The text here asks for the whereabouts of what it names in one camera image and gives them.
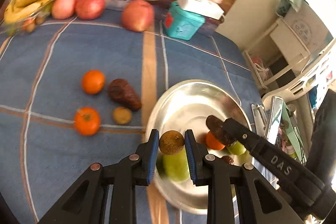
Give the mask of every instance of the blue plaid tablecloth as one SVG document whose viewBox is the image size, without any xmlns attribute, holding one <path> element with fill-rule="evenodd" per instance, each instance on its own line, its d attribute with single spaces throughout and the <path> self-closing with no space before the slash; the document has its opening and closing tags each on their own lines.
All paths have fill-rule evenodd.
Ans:
<svg viewBox="0 0 336 224">
<path fill-rule="evenodd" d="M 0 33 L 0 192 L 21 224 L 36 223 L 91 163 L 110 165 L 133 153 L 155 102 L 180 81 L 215 83 L 254 123 L 250 106 L 261 99 L 232 41 L 218 33 L 172 39 L 159 21 L 147 32 L 129 32 L 119 20 L 120 12 L 106 10 L 95 21 L 49 19 L 29 35 Z M 129 125 L 113 123 L 117 104 L 106 87 L 94 96 L 82 91 L 81 77 L 92 69 L 108 83 L 126 79 L 141 96 L 143 108 Z M 73 129 L 84 106 L 101 115 L 101 130 L 92 137 Z M 139 186 L 136 194 L 139 224 L 175 223 L 174 208 L 153 186 Z M 206 223 L 206 216 L 183 213 L 182 222 Z"/>
</svg>

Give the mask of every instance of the apple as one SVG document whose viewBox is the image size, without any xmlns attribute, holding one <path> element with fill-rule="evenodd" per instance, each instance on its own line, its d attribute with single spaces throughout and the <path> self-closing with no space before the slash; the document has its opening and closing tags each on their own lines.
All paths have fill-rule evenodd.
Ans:
<svg viewBox="0 0 336 224">
<path fill-rule="evenodd" d="M 105 9 L 105 0 L 77 0 L 76 14 L 80 19 L 90 20 L 100 17 Z"/>
<path fill-rule="evenodd" d="M 143 32 L 154 21 L 154 8 L 144 0 L 132 0 L 121 15 L 122 25 L 134 32 Z"/>
<path fill-rule="evenodd" d="M 55 0 L 51 15 L 54 19 L 66 19 L 71 17 L 75 12 L 76 0 Z"/>
</svg>

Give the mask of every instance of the metal bowl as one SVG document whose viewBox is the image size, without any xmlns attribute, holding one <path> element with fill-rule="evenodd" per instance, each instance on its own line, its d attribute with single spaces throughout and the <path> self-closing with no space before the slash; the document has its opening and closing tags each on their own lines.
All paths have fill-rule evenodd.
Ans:
<svg viewBox="0 0 336 224">
<path fill-rule="evenodd" d="M 187 129 L 192 129 L 196 141 L 204 142 L 205 134 L 209 131 L 205 120 L 209 115 L 223 121 L 232 117 L 251 130 L 246 114 L 227 92 L 207 81 L 186 80 L 172 86 L 157 101 L 144 139 L 148 140 L 153 128 L 159 131 L 160 136 L 168 130 L 176 130 L 184 135 Z M 226 149 L 208 151 L 219 157 L 228 155 Z M 161 157 L 159 151 L 154 183 L 162 196 L 176 208 L 192 214 L 207 214 L 208 187 L 196 187 L 190 178 L 184 182 L 171 181 L 160 172 Z M 242 156 L 235 156 L 234 161 L 235 165 L 241 166 L 245 162 L 252 163 L 253 157 L 247 151 Z"/>
</svg>

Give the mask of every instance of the cable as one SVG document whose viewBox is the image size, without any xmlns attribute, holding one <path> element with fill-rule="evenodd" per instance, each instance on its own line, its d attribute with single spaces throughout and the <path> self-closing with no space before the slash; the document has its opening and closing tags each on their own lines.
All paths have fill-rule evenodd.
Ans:
<svg viewBox="0 0 336 224">
<path fill-rule="evenodd" d="M 300 141 L 300 138 L 299 138 L 298 135 L 297 135 L 296 128 L 294 127 L 293 130 L 294 130 L 295 137 L 297 138 L 298 143 L 299 143 L 299 146 L 300 146 L 300 154 L 301 154 L 301 160 L 300 160 L 300 163 L 303 164 L 303 158 L 305 157 L 305 149 L 304 149 L 304 147 L 303 147 L 303 144 L 302 144 L 301 141 Z"/>
</svg>

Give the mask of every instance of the dried fruit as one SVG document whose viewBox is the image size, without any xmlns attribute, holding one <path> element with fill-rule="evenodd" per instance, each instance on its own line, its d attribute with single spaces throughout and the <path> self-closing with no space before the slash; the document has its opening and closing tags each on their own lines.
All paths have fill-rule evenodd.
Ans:
<svg viewBox="0 0 336 224">
<path fill-rule="evenodd" d="M 236 143 L 236 139 L 223 129 L 222 120 L 214 115 L 210 115 L 207 117 L 205 123 L 215 138 L 225 146 L 230 147 Z"/>
<path fill-rule="evenodd" d="M 124 105 L 133 111 L 138 111 L 142 104 L 139 95 L 125 79 L 115 79 L 108 87 L 111 100 Z"/>
<path fill-rule="evenodd" d="M 227 164 L 231 164 L 231 165 L 234 165 L 234 163 L 235 163 L 233 158 L 231 158 L 230 156 L 223 156 L 222 160 L 224 160 Z"/>
</svg>

